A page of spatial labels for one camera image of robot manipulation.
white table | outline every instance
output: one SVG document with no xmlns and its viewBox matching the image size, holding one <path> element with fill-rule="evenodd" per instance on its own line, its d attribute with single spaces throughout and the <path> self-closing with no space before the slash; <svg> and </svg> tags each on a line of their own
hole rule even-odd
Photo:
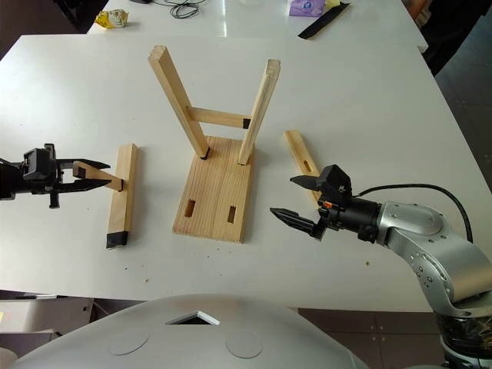
<svg viewBox="0 0 492 369">
<path fill-rule="evenodd" d="M 172 234 L 194 154 L 148 65 L 167 45 L 191 102 L 248 113 L 267 58 L 281 76 L 257 139 L 244 244 Z M 288 228 L 269 207 L 316 218 L 282 138 L 299 129 L 317 166 L 339 164 L 354 191 L 427 182 L 452 191 L 470 216 L 476 244 L 492 257 L 492 197 L 416 48 L 288 40 L 146 35 L 24 36 L 0 62 L 0 148 L 15 161 L 54 142 L 60 158 L 115 165 L 134 142 L 134 226 L 124 248 L 105 250 L 111 191 L 20 194 L 0 203 L 0 288 L 100 298 L 151 299 L 225 292 L 286 306 L 427 311 L 410 268 L 391 251 L 348 231 L 317 242 Z M 330 50 L 337 48 L 337 53 Z M 243 132 L 203 124 L 208 135 Z M 394 190 L 377 201 L 428 204 L 462 235 L 453 203 L 431 190 Z"/>
<path fill-rule="evenodd" d="M 162 5 L 109 0 L 106 10 L 123 8 L 129 13 L 128 27 L 106 30 L 94 24 L 88 33 L 290 39 L 316 18 L 288 16 L 289 3 L 290 0 L 207 0 L 200 4 L 200 13 L 195 17 L 174 19 L 169 8 Z M 401 0 L 351 0 L 350 3 L 313 41 L 335 38 L 346 43 L 400 42 L 417 46 L 421 52 L 427 49 L 424 37 Z"/>
</svg>

white robot body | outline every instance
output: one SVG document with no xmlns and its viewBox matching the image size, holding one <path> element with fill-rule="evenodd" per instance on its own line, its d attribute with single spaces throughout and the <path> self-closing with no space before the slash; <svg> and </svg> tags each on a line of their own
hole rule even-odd
<svg viewBox="0 0 492 369">
<path fill-rule="evenodd" d="M 60 337 L 12 366 L 32 367 L 367 368 L 285 307 L 218 294 L 130 307 Z"/>
</svg>

yellow package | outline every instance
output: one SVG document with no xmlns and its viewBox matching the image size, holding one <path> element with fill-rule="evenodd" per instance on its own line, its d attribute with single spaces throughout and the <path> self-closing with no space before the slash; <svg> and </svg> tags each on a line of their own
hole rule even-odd
<svg viewBox="0 0 492 369">
<path fill-rule="evenodd" d="M 340 0 L 326 0 L 325 1 L 325 10 L 330 10 L 331 8 L 334 8 L 335 6 L 340 5 Z"/>
<path fill-rule="evenodd" d="M 99 12 L 94 23 L 104 28 L 123 28 L 126 26 L 127 19 L 128 13 L 123 9 L 103 10 Z"/>
</svg>

wooden plank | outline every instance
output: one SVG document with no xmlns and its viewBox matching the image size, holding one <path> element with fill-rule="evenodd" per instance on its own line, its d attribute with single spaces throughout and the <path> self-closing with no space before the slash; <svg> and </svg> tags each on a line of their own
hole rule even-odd
<svg viewBox="0 0 492 369">
<path fill-rule="evenodd" d="M 188 114 L 187 108 L 191 106 L 191 103 L 168 49 L 165 46 L 156 45 L 148 57 L 148 62 L 154 70 L 159 83 L 161 83 L 164 93 L 168 96 L 169 103 L 174 109 L 195 152 L 200 158 L 205 158 L 208 152 L 207 140 L 198 122 L 191 119 Z"/>
<path fill-rule="evenodd" d="M 320 175 L 319 170 L 316 168 L 316 164 L 314 163 L 311 154 L 309 154 L 308 148 L 302 139 L 301 133 L 297 130 L 285 131 L 284 137 L 287 140 L 289 148 L 291 149 L 292 156 L 296 163 L 298 163 L 299 169 L 301 169 L 301 173 L 303 175 Z M 321 196 L 321 192 L 319 191 L 309 191 L 311 193 L 311 197 L 318 208 L 317 200 Z"/>
<path fill-rule="evenodd" d="M 253 151 L 254 141 L 260 131 L 261 122 L 267 111 L 271 96 L 274 93 L 279 74 L 280 61 L 268 59 L 263 78 L 261 79 L 260 89 L 258 90 L 256 100 L 254 101 L 253 112 L 251 113 L 251 123 L 246 135 L 244 135 L 241 150 L 239 151 L 239 164 L 245 165 L 248 163 L 249 156 Z"/>
<path fill-rule="evenodd" d="M 251 116 L 225 111 L 210 110 L 203 108 L 188 107 L 188 114 L 193 121 L 203 121 L 204 123 L 214 123 L 216 125 L 227 125 L 229 127 L 248 129 Z"/>
<path fill-rule="evenodd" d="M 76 178 L 109 179 L 111 182 L 109 182 L 105 187 L 115 191 L 121 191 L 123 189 L 123 180 L 121 178 L 110 175 L 109 173 L 94 168 L 89 164 L 82 163 L 81 161 L 74 161 L 71 169 L 74 177 Z"/>
<path fill-rule="evenodd" d="M 121 146 L 118 149 L 115 174 L 123 180 L 123 189 L 120 192 L 113 192 L 106 248 L 116 248 L 127 243 L 128 232 L 131 230 L 137 151 L 135 144 Z"/>
<path fill-rule="evenodd" d="M 253 160 L 237 162 L 241 141 L 207 137 L 207 160 L 195 156 L 181 196 L 174 233 L 241 242 Z"/>
</svg>

black cable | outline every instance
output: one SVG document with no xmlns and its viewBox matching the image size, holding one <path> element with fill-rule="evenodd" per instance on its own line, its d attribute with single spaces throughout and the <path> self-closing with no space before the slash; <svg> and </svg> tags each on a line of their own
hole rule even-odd
<svg viewBox="0 0 492 369">
<path fill-rule="evenodd" d="M 453 203 L 455 203 L 458 210 L 460 211 L 461 217 L 463 217 L 464 228 L 467 232 L 467 240 L 473 243 L 474 238 L 471 233 L 470 219 L 468 219 L 467 212 L 464 210 L 464 207 L 460 203 L 460 201 L 453 194 L 451 194 L 446 188 L 442 188 L 434 184 L 425 184 L 425 183 L 388 184 L 386 186 L 377 186 L 377 187 L 368 188 L 367 190 L 364 190 L 360 194 L 356 195 L 355 197 L 358 198 L 370 192 L 387 190 L 391 188 L 430 188 L 432 190 L 442 192 L 443 194 L 448 196 L 453 201 Z"/>
<path fill-rule="evenodd" d="M 171 2 L 169 0 L 164 0 L 164 3 L 162 2 L 155 2 L 152 1 L 154 4 L 157 5 L 163 5 L 163 6 L 170 6 L 171 9 L 169 9 L 169 12 L 171 13 L 173 18 L 176 19 L 186 19 L 190 18 L 193 15 L 198 13 L 198 4 L 201 4 L 202 2 L 205 2 L 206 0 L 200 0 L 198 2 L 190 2 L 189 0 L 184 0 L 183 2 Z"/>
</svg>

